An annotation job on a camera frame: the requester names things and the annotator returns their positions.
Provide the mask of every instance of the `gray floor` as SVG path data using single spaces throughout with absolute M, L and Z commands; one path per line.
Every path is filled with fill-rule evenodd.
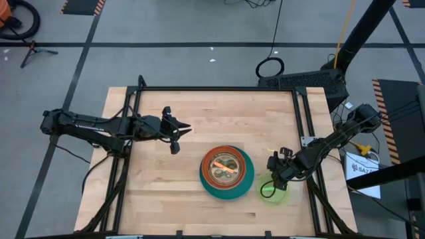
M 39 42 L 85 42 L 93 17 L 60 15 L 64 0 L 28 0 L 40 11 Z M 277 42 L 337 42 L 349 0 L 284 0 Z M 370 1 L 357 1 L 349 27 L 355 26 Z M 425 9 L 394 5 L 410 42 L 424 43 Z M 245 3 L 224 5 L 221 0 L 107 0 L 93 42 L 270 42 L 278 2 L 251 9 Z M 17 15 L 24 16 L 24 11 Z M 368 42 L 402 43 L 387 15 Z M 59 55 L 31 57 L 19 65 L 25 48 L 0 47 L 0 108 L 3 117 L 3 166 L 0 169 L 0 238 L 13 238 L 33 189 L 48 137 L 39 131 L 43 110 L 60 108 L 71 83 L 81 48 L 56 48 Z M 135 84 L 142 74 L 150 86 L 255 86 L 254 69 L 269 53 L 256 47 L 91 48 L 79 77 L 70 110 L 99 116 L 110 86 Z M 285 73 L 317 70 L 334 48 L 275 48 L 286 63 Z M 425 49 L 414 49 L 425 64 Z M 262 74 L 278 71 L 265 65 Z M 350 65 L 346 79 L 348 99 L 358 106 L 376 107 L 371 79 L 419 82 L 405 48 L 363 48 Z M 389 165 L 383 130 L 382 163 Z M 370 135 L 356 141 L 375 145 Z M 61 137 L 58 143 L 89 159 L 87 143 Z M 81 182 L 88 165 L 56 150 L 26 237 L 71 233 L 81 199 Z M 382 188 L 383 202 L 407 217 L 404 183 Z M 359 231 L 371 236 L 405 237 L 404 224 L 368 199 L 352 195 Z

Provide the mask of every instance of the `orange object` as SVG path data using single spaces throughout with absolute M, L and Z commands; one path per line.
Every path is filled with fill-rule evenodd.
M 0 0 L 0 18 L 6 21 L 10 16 L 12 16 L 12 12 L 7 0 Z

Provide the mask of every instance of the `wooden table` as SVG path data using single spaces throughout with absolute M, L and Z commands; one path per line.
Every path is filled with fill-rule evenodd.
M 126 88 L 110 88 L 103 117 L 121 109 Z M 326 137 L 332 123 L 322 88 L 308 88 L 308 100 L 316 136 Z M 305 117 L 299 98 L 301 114 Z M 164 106 L 192 125 L 193 131 L 180 140 L 181 150 L 171 155 L 160 141 L 133 146 L 122 208 L 120 234 L 273 236 L 314 235 L 307 185 L 290 183 L 284 204 L 264 203 L 253 185 L 235 201 L 210 196 L 199 181 L 199 165 L 205 153 L 220 145 L 234 145 L 252 158 L 256 177 L 266 172 L 270 149 L 300 149 L 294 105 L 290 92 L 142 92 L 139 113 L 161 115 Z M 305 134 L 307 126 L 303 123 Z M 339 158 L 336 150 L 331 154 Z M 92 163 L 106 155 L 95 149 Z M 112 159 L 88 177 L 75 229 L 81 229 L 104 202 Z M 340 163 L 328 157 L 322 163 L 329 202 L 347 225 L 357 230 Z M 321 229 L 326 231 L 323 210 L 317 202 Z M 111 207 L 108 228 L 112 228 Z

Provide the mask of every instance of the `tripod stand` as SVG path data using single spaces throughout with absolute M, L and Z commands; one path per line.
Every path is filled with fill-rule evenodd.
M 17 36 L 19 36 L 19 33 L 17 33 L 14 29 L 13 29 L 13 27 L 11 27 L 9 24 L 7 24 L 2 18 L 0 18 L 0 21 L 5 25 L 5 27 L 7 27 L 13 34 L 15 34 L 15 35 L 17 35 Z M 21 41 L 23 41 L 24 43 L 27 43 L 28 44 L 28 42 L 25 40 L 25 39 L 21 39 Z M 28 49 L 28 52 L 27 52 L 27 55 L 25 56 L 25 58 L 24 58 L 24 61 L 22 61 L 22 63 L 21 63 L 21 68 L 24 68 L 25 67 L 25 65 L 27 65 L 27 61 L 28 61 L 28 58 L 30 57 L 30 56 L 32 56 L 32 55 L 34 55 L 34 54 L 36 54 L 36 53 L 40 53 L 40 52 L 47 52 L 47 53 L 51 53 L 51 54 L 58 54 L 58 52 L 57 51 L 53 51 L 53 50 L 47 50 L 47 49 L 43 49 L 43 48 L 39 48 L 39 47 L 36 47 L 36 42 L 35 42 L 35 40 L 32 40 L 31 41 L 31 43 L 30 43 L 30 45 L 29 45 L 29 49 Z

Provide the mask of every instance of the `orange rim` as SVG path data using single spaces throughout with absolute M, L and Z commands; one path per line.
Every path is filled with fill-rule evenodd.
M 229 185 L 222 185 L 220 183 L 217 183 L 211 177 L 211 175 L 209 173 L 209 165 L 210 165 L 211 161 L 214 159 L 214 156 L 217 155 L 217 154 L 219 154 L 219 153 L 229 153 L 229 154 L 235 156 L 239 160 L 239 162 L 240 162 L 240 175 L 239 175 L 239 178 L 235 182 L 233 182 L 233 183 L 231 183 Z M 220 146 L 220 147 L 216 147 L 214 149 L 211 149 L 205 155 L 204 159 L 202 160 L 201 169 L 202 169 L 201 170 L 202 175 L 203 175 L 205 181 L 209 185 L 211 185 L 211 186 L 213 186 L 213 187 L 215 187 L 217 189 L 231 189 L 231 188 L 239 185 L 239 183 L 244 179 L 245 172 L 246 172 L 246 164 L 245 164 L 244 157 L 242 156 L 242 154 L 239 153 L 238 150 L 236 150 L 233 147 L 229 147 L 229 146 Z

